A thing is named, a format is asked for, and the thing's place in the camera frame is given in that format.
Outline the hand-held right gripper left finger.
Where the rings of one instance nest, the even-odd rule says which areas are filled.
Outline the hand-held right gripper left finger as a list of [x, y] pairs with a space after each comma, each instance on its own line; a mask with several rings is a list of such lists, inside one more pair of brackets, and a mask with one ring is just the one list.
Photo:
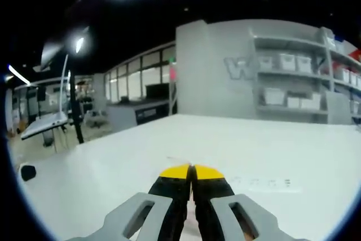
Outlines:
[[179, 240], [187, 218], [192, 166], [165, 169], [149, 192], [138, 192], [109, 212], [103, 226], [72, 240]]

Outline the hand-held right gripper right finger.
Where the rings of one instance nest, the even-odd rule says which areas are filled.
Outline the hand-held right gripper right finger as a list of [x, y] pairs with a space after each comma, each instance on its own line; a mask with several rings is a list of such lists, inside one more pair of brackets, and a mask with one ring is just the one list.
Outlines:
[[224, 175], [195, 165], [192, 180], [195, 215], [203, 240], [296, 240], [277, 218], [244, 194], [235, 194]]

